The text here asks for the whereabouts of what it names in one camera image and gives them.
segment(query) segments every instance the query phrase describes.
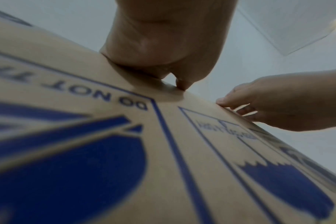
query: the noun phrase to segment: cardboard surface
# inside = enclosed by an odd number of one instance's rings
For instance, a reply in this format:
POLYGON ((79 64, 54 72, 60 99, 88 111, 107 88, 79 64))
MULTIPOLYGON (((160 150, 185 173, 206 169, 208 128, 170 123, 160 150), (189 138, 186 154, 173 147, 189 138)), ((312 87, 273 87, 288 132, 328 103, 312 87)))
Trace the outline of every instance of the cardboard surface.
POLYGON ((336 175, 0 13, 0 223, 336 223, 336 175))

